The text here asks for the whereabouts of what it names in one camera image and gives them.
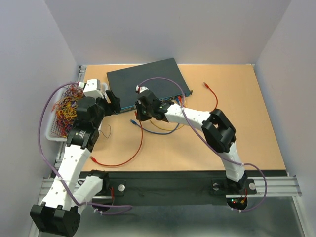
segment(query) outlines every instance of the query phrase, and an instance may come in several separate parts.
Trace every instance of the wire bundle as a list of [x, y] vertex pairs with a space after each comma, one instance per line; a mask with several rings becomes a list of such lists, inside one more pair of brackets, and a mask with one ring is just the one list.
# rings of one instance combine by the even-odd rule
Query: wire bundle
[[83, 90], [75, 85], [70, 85], [62, 99], [54, 104], [52, 111], [56, 109], [56, 123], [62, 137], [67, 137], [72, 129], [77, 116], [77, 101], [82, 97]]

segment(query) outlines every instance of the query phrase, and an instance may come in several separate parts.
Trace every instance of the bolt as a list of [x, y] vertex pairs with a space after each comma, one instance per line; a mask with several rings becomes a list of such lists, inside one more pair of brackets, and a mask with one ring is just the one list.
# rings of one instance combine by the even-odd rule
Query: bolt
[[256, 185], [255, 185], [254, 183], [250, 183], [250, 184], [249, 184], [249, 188], [250, 188], [251, 190], [255, 190], [255, 189], [256, 189]]
[[124, 184], [120, 184], [120, 185], [118, 186], [118, 190], [119, 190], [120, 192], [123, 192], [123, 191], [125, 190], [125, 185], [124, 185]]
[[218, 191], [219, 190], [219, 184], [214, 183], [213, 184], [213, 190]]

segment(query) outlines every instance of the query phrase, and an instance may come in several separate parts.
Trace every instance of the tan board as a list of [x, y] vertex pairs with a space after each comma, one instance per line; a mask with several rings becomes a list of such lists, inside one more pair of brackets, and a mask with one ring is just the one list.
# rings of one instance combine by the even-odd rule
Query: tan board
[[[106, 72], [133, 65], [90, 65], [84, 81], [97, 78], [108, 82]], [[237, 150], [242, 162], [250, 162], [260, 169], [285, 169], [277, 140], [263, 101], [260, 88], [251, 65], [179, 65], [180, 71], [193, 95], [187, 98], [191, 109], [210, 111], [215, 98], [203, 82], [216, 92], [221, 109], [237, 133]], [[128, 160], [138, 149], [141, 131], [129, 120], [134, 112], [127, 112], [103, 119], [102, 131], [112, 134], [109, 139], [100, 135], [92, 155], [101, 163], [118, 164]], [[175, 124], [154, 121], [164, 128]], [[149, 121], [143, 126], [156, 132]], [[193, 133], [183, 127], [171, 135], [144, 133], [140, 153], [128, 164], [117, 168], [104, 168], [90, 159], [84, 171], [92, 169], [120, 171], [167, 171], [167, 170], [224, 170], [221, 160]]]

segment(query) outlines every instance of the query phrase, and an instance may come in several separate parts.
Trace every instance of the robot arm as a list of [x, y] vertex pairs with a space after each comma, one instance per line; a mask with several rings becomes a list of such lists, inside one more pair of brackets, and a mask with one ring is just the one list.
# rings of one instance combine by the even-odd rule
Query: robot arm
[[77, 102], [77, 118], [67, 136], [65, 153], [59, 174], [40, 205], [33, 205], [31, 217], [42, 232], [63, 236], [73, 236], [78, 229], [80, 214], [92, 197], [101, 190], [109, 188], [109, 176], [104, 171], [93, 170], [85, 182], [74, 192], [80, 172], [89, 158], [99, 137], [99, 128], [104, 116], [120, 112], [120, 99], [110, 90], [106, 91], [108, 103], [101, 90], [100, 81], [80, 82], [84, 97]]
[[[145, 121], [154, 117], [165, 122], [188, 125], [181, 106], [170, 101], [161, 102], [146, 87], [136, 87], [136, 92], [138, 93], [138, 101], [136, 102], [138, 120]], [[219, 109], [206, 112], [184, 108], [184, 112], [190, 124], [204, 133], [207, 143], [222, 158], [227, 178], [237, 189], [241, 189], [247, 176], [243, 166], [234, 163], [242, 162], [236, 149], [236, 130], [225, 114]]]

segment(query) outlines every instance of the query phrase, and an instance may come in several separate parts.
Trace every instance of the white wall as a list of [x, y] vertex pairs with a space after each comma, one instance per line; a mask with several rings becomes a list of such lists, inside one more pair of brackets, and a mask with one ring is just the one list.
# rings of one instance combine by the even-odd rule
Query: white wall
[[[37, 147], [40, 113], [78, 67], [43, 0], [1, 1], [0, 32], [0, 236], [24, 237], [48, 171]], [[54, 159], [57, 144], [43, 144]]]
[[316, 1], [293, 0], [255, 65], [277, 140], [316, 232]]
[[255, 63], [290, 0], [45, 0], [84, 64]]

